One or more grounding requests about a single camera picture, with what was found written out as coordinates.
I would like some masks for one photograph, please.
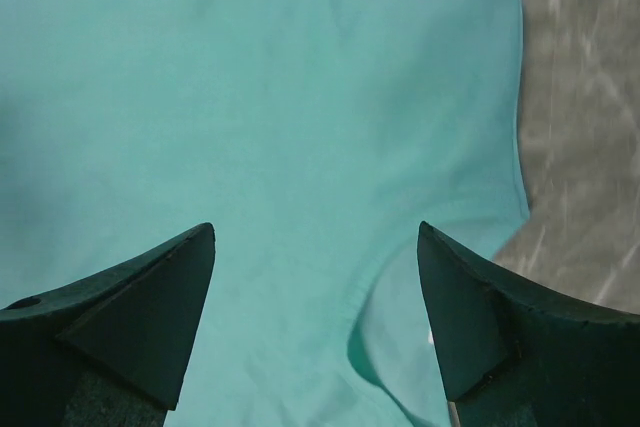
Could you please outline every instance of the textured surface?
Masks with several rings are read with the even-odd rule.
[[[640,0],[524,0],[520,155],[532,217],[502,265],[640,312]]]
[[[62,427],[162,427],[167,413],[94,372],[80,379]]]

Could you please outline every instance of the dark green object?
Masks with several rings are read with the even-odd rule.
[[[418,262],[462,427],[640,423],[640,316],[547,289],[426,223]]]
[[[0,310],[0,423],[161,426],[175,410],[215,258],[211,224]]]

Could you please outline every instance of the turquoise shirt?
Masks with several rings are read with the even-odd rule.
[[[520,0],[0,0],[0,34],[5,303],[210,221],[168,426],[446,424],[432,354],[423,412],[350,342],[422,220],[490,256],[526,219]]]

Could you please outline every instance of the teal cloth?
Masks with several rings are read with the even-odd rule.
[[[210,221],[168,426],[447,425],[415,242],[491,256],[527,218],[521,24],[520,0],[0,0],[0,300]]]

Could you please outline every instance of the hole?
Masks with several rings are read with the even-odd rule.
[[[32,307],[34,305],[38,305],[40,302],[42,301],[38,297],[27,297],[25,299],[20,299],[14,302],[4,310],[24,309],[25,307]]]

